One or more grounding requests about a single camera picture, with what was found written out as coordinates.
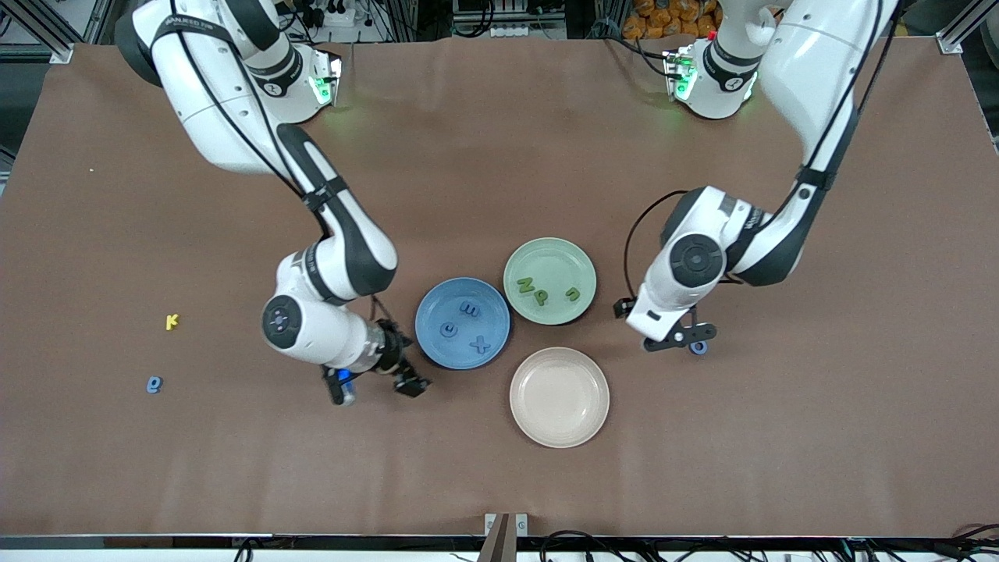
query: wire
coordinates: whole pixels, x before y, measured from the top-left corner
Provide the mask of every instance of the wire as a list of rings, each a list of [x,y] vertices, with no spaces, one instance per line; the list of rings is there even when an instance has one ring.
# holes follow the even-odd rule
[[[251,562],[253,560],[253,548],[250,547],[251,542],[257,543],[257,548],[263,546],[263,544],[261,544],[260,542],[260,539],[256,537],[243,539],[243,542],[240,543],[240,549],[236,551],[236,558],[233,558],[233,562],[241,562],[241,559],[242,562]],[[246,558],[242,558],[244,552],[247,555]]]
[[[967,533],[961,533],[960,535],[955,535],[953,538],[955,538],[955,539],[970,539],[971,537],[973,537],[975,535],[980,535],[980,534],[984,533],[985,531],[991,531],[993,529],[999,529],[999,523],[993,523],[991,525],[982,525],[981,527],[976,527],[976,528],[968,531]]]
[[[895,6],[895,13],[891,15],[891,27],[888,30],[888,38],[884,41],[884,48],[881,50],[881,55],[877,59],[877,64],[874,66],[874,74],[871,75],[871,81],[867,84],[867,90],[864,92],[864,97],[860,98],[860,106],[857,108],[857,115],[864,114],[864,108],[867,107],[867,100],[871,95],[871,84],[877,82],[877,77],[881,74],[881,68],[884,66],[884,61],[887,59],[888,49],[891,48],[891,42],[895,38],[895,28],[898,27],[898,19],[902,15],[902,3],[899,2]]]
[[[392,32],[392,28],[390,28],[389,24],[386,23],[386,21],[385,21],[385,16],[382,15],[383,10],[380,10],[379,8],[375,8],[375,11],[378,12],[378,19],[382,22],[382,27],[385,28],[385,32],[387,34],[389,34],[389,40],[392,41],[393,43],[398,43],[399,41],[396,40],[396,34]]]
[[[676,195],[683,195],[684,193],[686,193],[685,190],[671,191],[663,195],[662,197],[656,199],[654,203],[652,203],[648,207],[645,207],[645,210],[642,211],[640,215],[638,215],[638,218],[635,219],[634,224],[631,225],[631,230],[627,232],[627,238],[624,240],[624,284],[627,285],[627,293],[632,299],[635,298],[634,288],[631,286],[631,275],[628,274],[627,270],[627,255],[628,255],[628,250],[631,248],[631,237],[634,236],[634,231],[638,229],[638,225],[641,224],[642,219],[644,219],[645,216],[648,215],[648,213],[651,213],[652,209],[658,207],[666,199],[669,199],[670,197],[675,197]]]
[[[292,14],[292,17],[290,17],[287,20],[281,22],[280,31],[282,31],[282,32],[288,31],[289,29],[292,28],[293,25],[295,25],[295,14]]]
[[[0,31],[0,37],[3,37],[4,33],[7,33],[7,30],[10,29],[10,22],[14,21],[14,18],[0,11],[0,23],[3,23],[4,20],[7,20],[7,25],[3,27],[3,31]]]
[[[881,28],[878,26],[878,22],[881,21],[881,11],[883,10],[883,8],[884,8],[884,0],[878,0],[877,10],[874,15],[874,26],[873,29],[871,30],[870,37],[867,38],[867,46],[864,49],[864,53],[860,56],[860,62],[859,64],[857,64],[856,68],[854,69],[853,75],[850,77],[850,81],[847,84],[846,89],[843,91],[842,97],[839,98],[839,103],[836,104],[836,109],[832,112],[831,117],[829,118],[829,122],[826,123],[825,129],[822,130],[822,136],[820,136],[818,142],[815,143],[815,148],[812,150],[811,156],[809,156],[808,158],[808,162],[805,163],[804,165],[805,168],[811,168],[812,164],[815,163],[815,158],[818,157],[819,150],[821,150],[822,145],[825,144],[825,139],[829,136],[829,133],[832,131],[832,126],[836,123],[837,120],[836,118],[839,115],[839,111],[843,108],[843,105],[846,103],[846,100],[851,99],[852,97],[853,86],[856,85],[857,78],[859,78],[860,76],[860,69],[863,68],[864,63],[867,62],[867,56],[870,54],[871,48],[874,46],[874,41],[877,40],[878,34],[881,31]],[[881,58],[883,59],[887,54],[888,54],[888,49],[886,48],[883,51],[881,51]],[[864,93],[864,97],[867,97],[867,95],[870,93],[871,88],[873,87],[874,87],[874,81],[871,80],[870,82],[867,83],[867,90]],[[826,170],[827,173],[835,171],[836,170]],[[770,226],[770,223],[772,223],[774,219],[780,216],[781,211],[784,210],[784,207],[787,206],[787,203],[791,201],[791,198],[794,197],[794,194],[796,192],[797,190],[792,190],[791,193],[789,193],[787,197],[784,198],[784,201],[781,202],[780,207],[777,209],[777,212],[773,213],[770,216],[770,218],[765,223],[759,225],[756,228],[756,230],[760,231],[766,228],[767,226]]]
[[[835,111],[832,112],[832,115],[829,118],[829,122],[826,124],[825,129],[822,131],[822,136],[819,137],[818,143],[815,144],[815,149],[812,151],[811,157],[808,158],[808,163],[805,165],[806,168],[811,168],[812,164],[815,163],[815,158],[818,157],[818,151],[822,148],[822,145],[825,143],[825,139],[829,136],[829,133],[832,131],[832,126],[836,122],[836,117],[839,115],[839,111],[843,108],[843,105],[846,104],[846,100],[850,99],[850,97],[853,94],[853,86],[856,85],[857,78],[860,77],[860,69],[863,68],[864,63],[867,62],[867,56],[870,55],[871,48],[874,47],[874,41],[877,40],[877,36],[881,31],[881,28],[878,27],[878,23],[881,21],[881,11],[883,9],[884,9],[884,0],[877,0],[877,10],[874,13],[874,26],[873,29],[871,30],[870,37],[867,38],[867,46],[864,48],[864,53],[860,56],[860,63],[857,64],[857,67],[853,72],[853,76],[850,77],[850,82],[846,86],[846,90],[843,92],[842,97],[839,99],[839,103],[836,104]],[[884,56],[885,54],[886,51],[881,52],[881,56]],[[867,84],[868,90],[873,85],[874,85],[873,82]],[[774,214],[773,217],[770,217],[770,220],[767,221],[767,224],[769,224],[770,221],[772,221],[776,216],[777,215]]]
[[[642,50],[642,49],[640,49],[638,47],[635,47],[634,45],[631,45],[627,41],[624,41],[623,39],[620,39],[620,38],[617,38],[617,37],[611,37],[609,35],[603,35],[601,37],[598,37],[598,39],[606,39],[606,40],[614,41],[615,43],[619,43],[619,44],[623,45],[625,49],[631,51],[632,53],[640,54],[643,57],[647,57],[647,58],[650,58],[650,59],[672,60],[672,58],[673,58],[672,55],[663,55],[663,54],[659,54],[659,53],[653,53],[651,51]]]
[[[267,117],[267,109],[264,108],[264,101],[261,100],[260,94],[257,93],[257,88],[254,87],[253,80],[250,78],[250,74],[247,72],[246,66],[243,64],[243,61],[240,59],[239,53],[236,51],[236,49],[230,49],[230,52],[233,55],[233,59],[236,61],[236,66],[239,67],[239,69],[240,69],[240,73],[243,74],[243,79],[246,80],[247,84],[250,85],[250,92],[253,94],[254,100],[257,101],[257,108],[260,110],[260,114],[264,118],[264,126],[267,129],[267,134],[268,134],[268,136],[271,137],[271,143],[274,144],[274,151],[278,153],[278,158],[281,159],[281,163],[285,166],[285,169],[288,170],[289,173],[291,173],[292,172],[292,167],[290,165],[288,165],[288,160],[285,158],[285,153],[281,151],[281,146],[278,144],[278,138],[274,134],[274,128],[271,127],[271,120],[268,119],[268,117]],[[222,110],[222,106],[221,105],[219,106],[219,109],[221,111],[223,111],[223,113],[225,113],[225,111]],[[298,180],[295,179],[294,175],[292,176],[292,179],[295,180],[296,184],[299,183]],[[299,193],[303,193],[303,195],[304,195],[305,190],[302,188],[301,185],[299,185],[299,188],[300,188]],[[312,211],[312,215],[316,219],[316,223],[319,225],[320,231],[323,232],[323,237],[321,239],[322,240],[326,240],[331,235],[330,226],[327,224],[326,220],[323,219],[323,216],[320,214],[320,212],[318,210]]]
[[[490,21],[486,21],[487,9],[489,10]],[[459,37],[467,37],[469,39],[475,39],[490,30],[493,27],[493,18],[496,15],[497,5],[493,0],[489,0],[489,5],[483,7],[483,18],[479,21],[479,24],[473,28],[472,33],[463,33],[458,29],[452,29],[452,33],[458,35]]]
[[[316,41],[313,39],[312,33],[309,33],[309,26],[307,26],[306,22],[302,20],[302,18],[299,16],[298,12],[295,12],[295,13],[292,14],[292,20],[293,21],[294,20],[298,20],[299,23],[302,24],[302,31],[303,31],[304,36],[305,36],[305,41],[292,41],[292,43],[306,43],[310,47],[315,46],[316,45]]]
[[[552,37],[552,36],[550,36],[550,35],[548,35],[548,31],[546,29],[544,29],[543,25],[541,25],[541,15],[540,14],[534,14],[534,17],[537,18],[537,29],[540,29],[541,33],[543,33],[544,36],[547,37],[549,40],[554,41],[555,38]]]
[[[562,531],[555,531],[554,533],[551,533],[550,535],[544,537],[544,540],[541,541],[541,548],[537,551],[537,557],[540,559],[540,562],[548,562],[548,559],[545,557],[545,552],[547,551],[548,542],[551,541],[551,539],[553,539],[555,537],[563,536],[563,535],[576,535],[576,536],[584,537],[586,539],[589,539],[593,543],[599,545],[600,548],[602,548],[603,550],[606,550],[610,554],[613,554],[614,556],[616,556],[621,562],[635,562],[634,560],[631,560],[630,558],[628,558],[628,557],[624,556],[623,554],[621,554],[620,551],[617,550],[616,548],[613,548],[611,546],[607,546],[606,543],[604,543],[600,539],[597,539],[593,535],[590,535],[589,533],[584,533],[582,531],[573,531],[571,529],[565,529],[565,530],[562,530]]]
[[[652,69],[652,72],[658,74],[659,76],[664,76],[666,78],[674,78],[674,79],[677,79],[677,80],[680,79],[680,78],[682,78],[682,76],[680,76],[679,74],[667,73],[664,70],[659,70],[658,68],[656,68],[656,66],[654,64],[652,64],[652,61],[648,60],[648,53],[645,52],[645,50],[641,48],[641,43],[638,41],[637,38],[635,38],[634,44],[635,44],[636,47],[638,47],[637,53],[639,55],[641,55],[641,60],[645,61],[645,64],[648,65],[648,68]]]
[[[176,0],[170,0],[170,9],[173,13],[175,14],[177,13]],[[197,63],[195,63],[194,57],[191,55],[191,49],[190,47],[188,47],[187,39],[184,37],[184,33],[185,32],[183,31],[178,32],[177,38],[180,40],[181,48],[184,50],[184,55],[187,57],[188,62],[191,64],[192,70],[194,70],[195,75],[198,77],[198,81],[201,83],[201,87],[204,88],[205,93],[208,94],[209,99],[211,99],[212,103],[219,108],[219,113],[222,114],[226,122],[229,123],[229,126],[233,128],[233,131],[236,132],[236,134],[243,140],[243,142],[250,148],[250,150],[252,150],[253,153],[256,154],[257,157],[260,158],[261,161],[264,162],[264,164],[266,164],[268,168],[270,168],[271,172],[273,172],[274,175],[278,176],[278,178],[280,178],[281,181],[286,186],[288,186],[289,189],[292,190],[292,193],[294,193],[299,199],[302,199],[303,193],[300,190],[300,188],[297,187],[295,184],[293,184],[288,178],[286,178],[285,175],[282,174],[278,170],[278,168],[273,163],[271,163],[271,161],[268,160],[267,157],[264,156],[264,153],[261,152],[261,150],[257,147],[257,145],[255,145],[253,141],[251,141],[250,138],[247,137],[246,133],[244,133],[243,130],[236,125],[236,122],[233,121],[233,118],[229,115],[229,112],[227,112],[225,107],[223,107],[222,103],[219,102],[219,98],[216,97],[215,92],[213,92],[212,88],[209,87],[208,81],[205,80],[205,75],[202,74],[201,68],[198,66]],[[264,123],[266,125],[268,134],[271,137],[271,142],[274,143],[274,150],[275,152],[278,153],[278,156],[281,158],[282,163],[285,165],[285,169],[289,170],[290,172],[292,168],[288,165],[288,162],[285,160],[285,155],[281,152],[281,148],[278,146],[278,141],[274,136],[274,131],[271,129],[271,123],[267,118],[267,111],[265,111],[264,109],[264,102],[261,101],[260,94],[257,93],[257,89],[254,87],[253,80],[250,79],[250,76],[247,73],[247,69],[243,65],[243,61],[240,60],[239,53],[236,52],[235,48],[230,48],[230,51],[232,52],[233,57],[236,59],[236,66],[239,67],[240,71],[243,74],[243,78],[246,80],[247,85],[250,88],[250,91],[253,93],[254,99],[256,99],[257,101],[257,106],[260,108],[261,115],[264,117]],[[326,221],[323,220],[323,217],[317,211],[313,212],[313,216],[316,218],[316,222],[319,223],[320,230],[323,231],[323,238],[324,239],[329,238],[330,228],[329,226],[327,226]]]

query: blue plate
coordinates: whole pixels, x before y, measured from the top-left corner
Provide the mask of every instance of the blue plate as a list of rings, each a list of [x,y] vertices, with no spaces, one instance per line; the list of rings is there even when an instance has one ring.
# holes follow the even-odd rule
[[[506,301],[479,279],[449,279],[431,289],[417,309],[417,341],[442,367],[482,367],[500,354],[508,336]]]

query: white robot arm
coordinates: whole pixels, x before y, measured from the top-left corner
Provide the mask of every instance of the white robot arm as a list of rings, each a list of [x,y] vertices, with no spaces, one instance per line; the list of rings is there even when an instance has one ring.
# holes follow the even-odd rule
[[[702,52],[724,50],[751,58],[747,55],[754,51],[749,45],[763,43],[764,47],[758,47],[763,55],[758,69],[760,84],[797,132],[805,157],[790,193],[775,214],[715,187],[683,195],[663,227],[662,250],[647,270],[637,299],[618,308],[619,313],[627,314],[628,325],[647,338],[645,349],[680,347],[688,344],[691,336],[700,340],[713,337],[713,327],[698,332],[697,326],[684,327],[680,320],[725,273],[762,286],[783,281],[794,270],[856,125],[852,99],[857,72],[896,3],[797,0],[786,9],[781,24],[771,29],[754,23],[766,19],[757,9],[762,8],[761,2],[722,2],[725,20],[716,41]],[[739,14],[757,19],[737,21]],[[758,41],[752,40],[757,35]],[[733,36],[743,39],[732,43],[742,50],[728,43],[715,45]],[[718,117],[738,108],[742,100],[738,90],[723,91],[723,84],[719,89],[713,71],[702,70],[696,60],[691,66],[691,74],[709,78],[697,78],[692,84],[691,98],[704,100],[699,107],[721,107],[719,100],[734,100],[734,108],[725,106],[723,112],[715,114]]]
[[[412,342],[392,321],[372,323],[345,307],[388,288],[396,250],[316,143],[289,123],[332,101],[339,59],[291,44],[269,0],[153,0],[126,14],[116,31],[126,61],[162,84],[209,162],[277,175],[323,227],[320,241],[278,267],[277,291],[262,316],[271,347],[322,365],[337,404],[353,401],[349,381],[337,374],[344,369],[352,377],[391,373],[397,391],[423,393],[430,381],[404,354]]]

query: green plate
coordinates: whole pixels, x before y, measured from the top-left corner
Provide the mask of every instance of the green plate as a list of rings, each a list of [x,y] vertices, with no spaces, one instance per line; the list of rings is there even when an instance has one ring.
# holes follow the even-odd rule
[[[596,295],[596,270],[586,252],[568,240],[537,238],[506,261],[502,288],[520,316],[555,326],[575,320],[589,308]]]

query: brown table surface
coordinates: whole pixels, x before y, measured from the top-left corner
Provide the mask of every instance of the brown table surface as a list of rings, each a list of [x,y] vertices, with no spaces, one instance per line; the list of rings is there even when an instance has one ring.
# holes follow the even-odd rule
[[[364,45],[347,76],[307,129],[395,241],[385,301],[410,333],[436,283],[499,286],[538,236],[588,252],[592,308],[563,327],[514,317],[482,369],[418,359],[435,380],[419,399],[368,375],[333,407],[319,369],[260,333],[311,217],[275,178],[204,161],[113,47],[80,46],[49,71],[0,199],[0,532],[474,533],[513,511],[535,533],[949,535],[999,519],[999,159],[932,39],[896,41],[794,275],[702,302],[720,333],[701,358],[644,353],[613,319],[621,246],[669,190],[779,204],[800,147],[762,96],[697,119],[598,41]],[[636,279],[668,212],[636,235]],[[575,449],[532,443],[509,413],[514,369],[548,346],[610,386]]]

